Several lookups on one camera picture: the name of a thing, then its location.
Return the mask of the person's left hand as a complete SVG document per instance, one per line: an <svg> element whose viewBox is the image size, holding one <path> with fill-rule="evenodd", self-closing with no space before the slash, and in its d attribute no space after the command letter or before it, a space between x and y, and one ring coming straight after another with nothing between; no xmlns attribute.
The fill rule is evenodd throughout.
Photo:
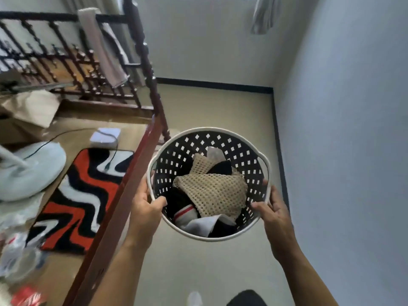
<svg viewBox="0 0 408 306"><path fill-rule="evenodd" d="M140 251L147 251L160 224L161 214L149 213L149 188L143 176L132 200L129 227L125 244Z"/></svg>

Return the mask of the person's right hand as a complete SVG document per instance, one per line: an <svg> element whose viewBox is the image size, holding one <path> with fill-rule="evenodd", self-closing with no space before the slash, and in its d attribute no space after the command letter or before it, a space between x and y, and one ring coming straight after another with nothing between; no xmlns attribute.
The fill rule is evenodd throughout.
<svg viewBox="0 0 408 306"><path fill-rule="evenodd" d="M289 210L274 185L271 187L268 202L272 208L272 215L260 218L263 220L267 239L275 259L279 263L284 263L299 251L299 244Z"/></svg>

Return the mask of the white perforated plastic laundry basket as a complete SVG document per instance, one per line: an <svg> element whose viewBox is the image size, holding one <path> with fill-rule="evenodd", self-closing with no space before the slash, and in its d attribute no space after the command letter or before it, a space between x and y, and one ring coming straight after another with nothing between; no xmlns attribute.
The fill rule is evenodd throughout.
<svg viewBox="0 0 408 306"><path fill-rule="evenodd" d="M234 234L221 238L205 238L189 234L177 228L162 210L164 221L178 233L203 242L221 242L242 235L260 219L252 210L252 202L266 202L271 193L271 164L264 154L244 137L221 128L201 127L181 132L168 140L150 160L147 168L147 185L152 199L165 197L175 177L180 176L184 165L190 166L196 153L207 155L208 147L221 149L226 160L241 173L247 183L246 206L236 220Z"/></svg>

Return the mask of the person's left forearm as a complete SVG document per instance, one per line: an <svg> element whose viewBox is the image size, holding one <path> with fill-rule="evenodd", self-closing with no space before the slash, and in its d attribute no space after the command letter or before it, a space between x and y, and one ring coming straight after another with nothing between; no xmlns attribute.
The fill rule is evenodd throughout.
<svg viewBox="0 0 408 306"><path fill-rule="evenodd" d="M133 306L151 243L124 242L112 259L89 306Z"/></svg>

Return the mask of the black cloth garment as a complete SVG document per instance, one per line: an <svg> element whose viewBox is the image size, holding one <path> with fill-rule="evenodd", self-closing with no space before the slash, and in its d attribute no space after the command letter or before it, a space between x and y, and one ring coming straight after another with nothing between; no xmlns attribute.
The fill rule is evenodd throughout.
<svg viewBox="0 0 408 306"><path fill-rule="evenodd" d="M191 166L192 166L192 163L190 166L184 165L183 168L186 168L187 170L183 170L181 175L187 174L190 171ZM189 198L185 194L183 194L180 190L176 190L172 187L170 190L166 192L165 197L167 200L167 206L166 206L167 215L170 218L172 218L172 220L177 211L179 211L180 209L182 209L183 207L189 204L192 204L192 202L189 200Z"/></svg>

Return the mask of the white sock with red stripe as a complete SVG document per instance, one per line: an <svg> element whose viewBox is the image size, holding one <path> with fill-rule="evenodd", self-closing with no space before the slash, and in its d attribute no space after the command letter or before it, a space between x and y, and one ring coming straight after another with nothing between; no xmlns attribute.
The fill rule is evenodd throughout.
<svg viewBox="0 0 408 306"><path fill-rule="evenodd" d="M179 229L186 231L190 222L196 221L199 218L200 214L196 207L193 204L189 204L175 213L173 222Z"/></svg>

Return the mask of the beige mesh knit garment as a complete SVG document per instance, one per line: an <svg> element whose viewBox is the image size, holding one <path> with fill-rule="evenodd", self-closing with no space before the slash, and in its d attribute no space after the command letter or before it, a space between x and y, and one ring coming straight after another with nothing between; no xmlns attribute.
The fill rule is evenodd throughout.
<svg viewBox="0 0 408 306"><path fill-rule="evenodd" d="M190 171L175 177L172 188L185 194L201 217L223 214L235 221L246 206L247 183L230 160L196 153Z"/></svg>

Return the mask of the white cloth garment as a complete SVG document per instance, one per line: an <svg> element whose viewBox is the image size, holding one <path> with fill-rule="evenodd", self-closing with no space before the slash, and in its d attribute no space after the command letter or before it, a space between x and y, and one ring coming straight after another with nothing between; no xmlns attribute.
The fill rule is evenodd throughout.
<svg viewBox="0 0 408 306"><path fill-rule="evenodd" d="M236 232L237 224L231 217L220 214L202 217L182 225L181 229L189 234L205 238L227 237Z"/></svg>

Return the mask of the small white grey sock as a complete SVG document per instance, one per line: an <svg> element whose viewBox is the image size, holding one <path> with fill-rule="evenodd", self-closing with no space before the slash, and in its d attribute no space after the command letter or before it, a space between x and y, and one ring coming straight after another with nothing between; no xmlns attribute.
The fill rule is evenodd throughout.
<svg viewBox="0 0 408 306"><path fill-rule="evenodd" d="M215 147L208 147L206 157L215 164L226 161L223 151Z"/></svg>

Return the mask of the red black white wavy rug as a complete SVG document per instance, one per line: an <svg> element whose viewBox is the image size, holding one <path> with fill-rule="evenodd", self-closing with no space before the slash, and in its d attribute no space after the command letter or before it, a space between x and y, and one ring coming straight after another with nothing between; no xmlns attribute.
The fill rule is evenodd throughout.
<svg viewBox="0 0 408 306"><path fill-rule="evenodd" d="M42 251L85 255L133 158L133 151L83 149L28 232Z"/></svg>

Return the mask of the person's black trouser leg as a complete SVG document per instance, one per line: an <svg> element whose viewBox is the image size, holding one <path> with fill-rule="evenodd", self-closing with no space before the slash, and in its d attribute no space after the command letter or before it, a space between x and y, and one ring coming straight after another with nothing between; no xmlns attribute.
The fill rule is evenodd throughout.
<svg viewBox="0 0 408 306"><path fill-rule="evenodd" d="M268 306L262 297L252 289L244 290L233 297L226 306Z"/></svg>

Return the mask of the red printed packet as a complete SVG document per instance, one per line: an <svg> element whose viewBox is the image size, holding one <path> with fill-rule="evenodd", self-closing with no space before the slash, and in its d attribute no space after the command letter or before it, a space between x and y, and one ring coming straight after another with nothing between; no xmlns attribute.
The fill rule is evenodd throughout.
<svg viewBox="0 0 408 306"><path fill-rule="evenodd" d="M44 306L47 301L36 288L24 285L13 293L10 303L11 306Z"/></svg>

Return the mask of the brown cardboard sheet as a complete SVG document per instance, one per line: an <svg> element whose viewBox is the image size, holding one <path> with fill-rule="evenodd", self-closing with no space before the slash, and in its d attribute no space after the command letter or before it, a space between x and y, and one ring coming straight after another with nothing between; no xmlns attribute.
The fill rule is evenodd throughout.
<svg viewBox="0 0 408 306"><path fill-rule="evenodd" d="M41 128L53 122L61 99L47 90L21 92L0 97L0 107L12 118Z"/></svg>

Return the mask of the white towel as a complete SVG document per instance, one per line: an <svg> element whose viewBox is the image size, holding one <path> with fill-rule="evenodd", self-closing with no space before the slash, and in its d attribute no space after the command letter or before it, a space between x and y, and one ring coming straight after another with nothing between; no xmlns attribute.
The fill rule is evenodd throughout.
<svg viewBox="0 0 408 306"><path fill-rule="evenodd" d="M93 49L99 66L111 87L120 87L128 80L122 67L124 53L110 25L97 20L98 8L77 10L82 29Z"/></svg>

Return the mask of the reddish brown wooden bed rail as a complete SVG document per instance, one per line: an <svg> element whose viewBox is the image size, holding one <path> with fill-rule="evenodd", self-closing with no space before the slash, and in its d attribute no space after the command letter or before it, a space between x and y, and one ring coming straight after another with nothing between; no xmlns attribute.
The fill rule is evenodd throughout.
<svg viewBox="0 0 408 306"><path fill-rule="evenodd" d="M163 113L154 115L136 149L129 168L90 246L62 306L87 306L101 282L117 247L137 187L166 128Z"/></svg>

